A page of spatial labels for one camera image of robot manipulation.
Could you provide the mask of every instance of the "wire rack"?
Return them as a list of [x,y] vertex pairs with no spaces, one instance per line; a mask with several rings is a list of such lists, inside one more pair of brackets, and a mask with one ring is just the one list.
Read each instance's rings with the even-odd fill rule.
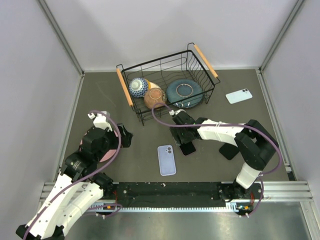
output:
[[[185,51],[160,57],[135,66],[124,68],[122,64],[118,65],[117,68],[119,66],[122,67],[121,74],[126,87],[129,89],[130,81],[133,79],[144,78],[149,82],[157,84],[166,92],[172,82],[180,79],[188,79],[198,83],[202,88],[202,92],[191,97],[186,97],[183,101],[192,98],[193,101],[200,99],[199,104],[207,104],[215,89],[215,85],[220,83],[220,80],[217,78],[216,82],[213,81],[200,60],[194,52],[189,49],[190,44],[191,43],[188,44],[188,48]],[[130,96],[130,98],[133,103],[132,110],[136,113],[139,121],[142,122],[143,125],[145,121],[153,119],[151,109],[145,105],[143,97],[136,98]],[[181,100],[176,102],[167,101],[169,106],[179,106],[180,103]],[[168,112],[167,108],[158,107],[156,108],[155,114],[157,117],[161,117]]]

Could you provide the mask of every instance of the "metal floor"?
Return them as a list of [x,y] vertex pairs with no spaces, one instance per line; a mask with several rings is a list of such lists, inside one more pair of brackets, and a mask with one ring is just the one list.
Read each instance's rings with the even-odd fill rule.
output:
[[[255,70],[217,71],[221,83],[216,85],[208,104],[200,104],[187,110],[194,119],[206,117],[226,123],[246,123],[258,120],[275,136],[266,103]],[[249,89],[252,99],[229,104],[226,94]],[[233,160],[225,159],[219,152],[222,145],[216,141],[195,140],[196,152],[184,156],[175,146],[169,128],[154,119],[139,122],[129,107],[115,72],[86,73],[79,95],[65,156],[73,153],[79,146],[83,134],[92,126],[87,116],[90,110],[108,111],[116,123],[123,123],[133,133],[132,145],[122,148],[115,161],[104,171],[115,182],[220,182],[233,181],[244,163],[238,154]],[[169,115],[162,121],[172,123]],[[176,174],[161,176],[157,148],[172,145],[176,164]],[[277,156],[269,162],[266,171],[274,168]],[[285,167],[264,176],[267,181],[288,181]]]
[[235,213],[118,213],[83,216],[65,240],[311,240],[298,202],[263,202],[249,219]]

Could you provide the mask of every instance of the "white wall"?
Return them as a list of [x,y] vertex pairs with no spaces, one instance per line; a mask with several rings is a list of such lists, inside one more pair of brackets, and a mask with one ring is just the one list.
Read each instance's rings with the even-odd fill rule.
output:
[[52,181],[79,74],[35,0],[0,1],[0,239]]
[[47,0],[85,70],[115,70],[195,42],[213,66],[260,66],[296,0]]
[[265,76],[292,153],[320,210],[320,1],[307,0]]

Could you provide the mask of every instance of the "dish rack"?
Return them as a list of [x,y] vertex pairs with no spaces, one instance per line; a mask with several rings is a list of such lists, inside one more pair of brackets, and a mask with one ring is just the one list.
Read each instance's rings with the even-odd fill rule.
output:
[[[194,46],[194,49],[197,51],[205,65],[208,67],[214,78],[215,82],[204,68],[198,57],[195,53],[190,50],[190,45]],[[168,86],[175,80],[180,79],[189,79],[198,83],[202,92],[193,95],[191,97],[186,97],[183,100],[195,99],[195,97],[201,98],[200,103],[209,102],[210,97],[215,89],[216,84],[220,83],[218,74],[212,68],[209,61],[206,59],[205,55],[201,52],[199,47],[193,42],[187,45],[187,50],[177,52],[171,55],[163,56],[154,60],[150,60],[138,65],[134,65],[128,68],[124,68],[122,64],[116,66],[116,72],[120,83],[122,85],[125,97],[128,104],[132,107],[132,110],[136,113],[142,125],[145,125],[145,121],[153,119],[151,109],[149,109],[144,102],[144,98],[136,98],[130,95],[128,89],[130,81],[135,78],[144,78],[149,82],[157,84],[165,93]],[[176,102],[168,102],[167,105],[171,108],[176,107],[181,100]],[[169,110],[166,107],[160,106],[155,108],[154,111],[157,117],[161,117],[164,114],[167,114]]]

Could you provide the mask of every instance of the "phone case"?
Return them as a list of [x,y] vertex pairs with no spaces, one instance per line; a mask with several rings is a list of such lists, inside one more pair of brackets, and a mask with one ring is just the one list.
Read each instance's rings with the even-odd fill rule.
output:
[[230,104],[235,104],[252,98],[252,94],[248,89],[234,91],[225,95]]
[[158,147],[158,159],[161,176],[175,175],[176,163],[173,147],[171,145]]

